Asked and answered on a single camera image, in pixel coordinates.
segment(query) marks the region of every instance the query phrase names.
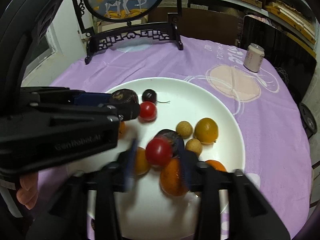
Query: cherry tomato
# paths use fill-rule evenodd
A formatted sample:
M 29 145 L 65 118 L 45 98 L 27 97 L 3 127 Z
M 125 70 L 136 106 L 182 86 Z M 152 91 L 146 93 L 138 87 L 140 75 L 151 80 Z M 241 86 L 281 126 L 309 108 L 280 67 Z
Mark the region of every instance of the cherry tomato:
M 145 121 L 152 121 L 157 117 L 156 105 L 152 102 L 143 102 L 140 104 L 140 115 Z
M 168 140 L 153 138 L 146 147 L 146 159 L 151 165 L 165 166 L 172 157 L 172 147 Z

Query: human hand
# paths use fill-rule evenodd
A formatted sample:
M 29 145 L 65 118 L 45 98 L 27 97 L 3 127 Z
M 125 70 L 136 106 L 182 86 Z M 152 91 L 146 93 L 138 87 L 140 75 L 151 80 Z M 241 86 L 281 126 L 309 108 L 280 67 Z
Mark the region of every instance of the human hand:
M 17 199 L 29 210 L 34 208 L 38 200 L 38 172 L 20 177 L 21 188 L 17 191 Z

